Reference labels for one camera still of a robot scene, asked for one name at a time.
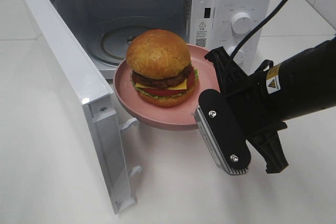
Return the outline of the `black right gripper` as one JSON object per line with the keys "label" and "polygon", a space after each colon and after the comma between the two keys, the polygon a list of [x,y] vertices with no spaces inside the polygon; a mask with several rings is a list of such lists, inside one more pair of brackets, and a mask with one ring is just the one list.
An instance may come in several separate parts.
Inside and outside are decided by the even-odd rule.
{"label": "black right gripper", "polygon": [[219,47],[205,55],[215,69],[219,93],[226,99],[238,125],[246,138],[266,162],[266,172],[282,172],[288,162],[283,153],[278,131],[287,127],[286,123],[272,115],[263,104],[266,68],[274,64],[264,60],[257,70],[246,75],[235,62],[230,62],[224,48]]}

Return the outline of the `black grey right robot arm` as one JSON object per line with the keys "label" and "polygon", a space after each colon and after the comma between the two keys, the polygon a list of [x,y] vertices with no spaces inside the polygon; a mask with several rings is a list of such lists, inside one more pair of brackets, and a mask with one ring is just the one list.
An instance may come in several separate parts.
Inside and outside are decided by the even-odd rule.
{"label": "black grey right robot arm", "polygon": [[248,170],[253,146],[266,172],[288,166],[278,132],[286,120],[335,106],[335,40],[275,65],[265,60],[247,75],[223,48],[205,59],[216,72],[219,90],[204,90],[195,119],[215,164],[230,175]]}

